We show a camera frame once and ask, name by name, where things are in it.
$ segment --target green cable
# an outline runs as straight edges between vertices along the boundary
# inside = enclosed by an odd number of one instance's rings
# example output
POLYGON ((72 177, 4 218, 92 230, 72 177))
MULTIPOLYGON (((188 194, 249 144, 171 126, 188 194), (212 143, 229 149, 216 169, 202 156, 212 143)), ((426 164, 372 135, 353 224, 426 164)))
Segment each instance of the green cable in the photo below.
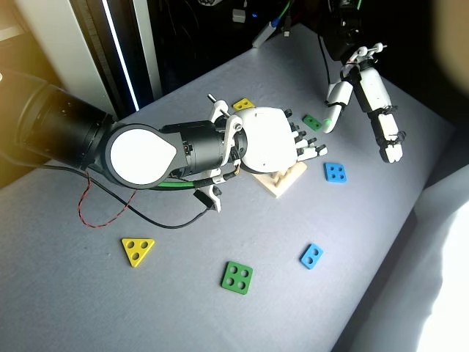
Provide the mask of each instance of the green cable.
POLYGON ((285 13, 287 12, 288 8, 290 6, 290 1, 287 2, 287 5, 285 6, 284 10, 281 12, 281 14, 279 15, 278 19, 284 17, 285 13))
POLYGON ((162 182, 158 187, 193 187, 193 182, 162 182))

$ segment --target yellow triangle block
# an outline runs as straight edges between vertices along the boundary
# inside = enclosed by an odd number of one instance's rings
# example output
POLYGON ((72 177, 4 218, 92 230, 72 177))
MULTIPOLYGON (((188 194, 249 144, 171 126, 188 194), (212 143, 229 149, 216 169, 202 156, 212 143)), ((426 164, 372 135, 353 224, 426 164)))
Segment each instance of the yellow triangle block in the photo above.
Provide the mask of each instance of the yellow triangle block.
POLYGON ((123 238, 122 245, 130 264, 136 268, 155 244, 151 238, 123 238))

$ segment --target red wire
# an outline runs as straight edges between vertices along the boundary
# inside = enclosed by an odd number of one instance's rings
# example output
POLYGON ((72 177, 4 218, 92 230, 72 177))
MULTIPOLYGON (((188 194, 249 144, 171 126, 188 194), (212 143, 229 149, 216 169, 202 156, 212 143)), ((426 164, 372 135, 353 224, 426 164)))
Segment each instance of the red wire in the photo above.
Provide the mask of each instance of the red wire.
POLYGON ((80 202, 78 202, 78 216, 80 217, 81 222, 83 222, 83 224, 85 224, 87 227, 92 227, 93 229, 99 229, 100 227, 108 226, 111 222, 113 222, 114 220, 119 218, 122 215, 122 213, 124 213, 124 211, 127 210, 127 208, 129 207, 130 202, 132 202, 132 199, 134 198, 135 194, 137 193, 137 190, 136 189, 133 190, 133 193, 130 196, 127 204, 124 206, 124 208, 120 212, 118 212, 115 215, 115 217, 113 217, 111 220, 107 221, 105 224, 93 225, 93 224, 90 224, 89 222, 87 222, 84 219, 83 214, 81 213, 81 206, 83 205, 83 201, 86 198, 86 196, 88 195, 89 190, 91 189, 91 184, 92 184, 91 179, 89 178, 89 173, 87 171, 85 171, 85 173, 86 173, 86 176, 88 177, 88 186, 86 187, 85 191, 81 195, 80 202))

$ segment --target blue block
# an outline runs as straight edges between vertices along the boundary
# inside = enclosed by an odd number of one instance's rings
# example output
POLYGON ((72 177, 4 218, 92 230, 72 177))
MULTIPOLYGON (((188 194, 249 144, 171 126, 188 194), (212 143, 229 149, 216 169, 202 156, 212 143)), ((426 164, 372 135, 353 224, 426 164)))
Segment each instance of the blue block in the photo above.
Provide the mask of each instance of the blue block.
POLYGON ((345 167, 342 164, 325 163, 325 179, 329 182, 347 182, 347 175, 345 174, 345 167))
POLYGON ((324 251, 313 243, 308 247, 305 254, 303 254, 303 256, 301 257, 300 261, 305 267, 311 270, 312 268, 314 268, 317 261, 321 258, 322 253, 324 253, 324 251))

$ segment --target wooden block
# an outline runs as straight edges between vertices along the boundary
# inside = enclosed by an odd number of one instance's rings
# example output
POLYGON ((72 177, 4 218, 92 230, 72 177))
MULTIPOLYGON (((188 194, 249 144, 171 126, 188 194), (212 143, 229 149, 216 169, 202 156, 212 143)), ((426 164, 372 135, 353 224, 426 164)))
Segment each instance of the wooden block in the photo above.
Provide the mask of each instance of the wooden block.
POLYGON ((299 162, 284 172, 252 174, 275 198, 279 198, 306 171, 305 163, 299 162))

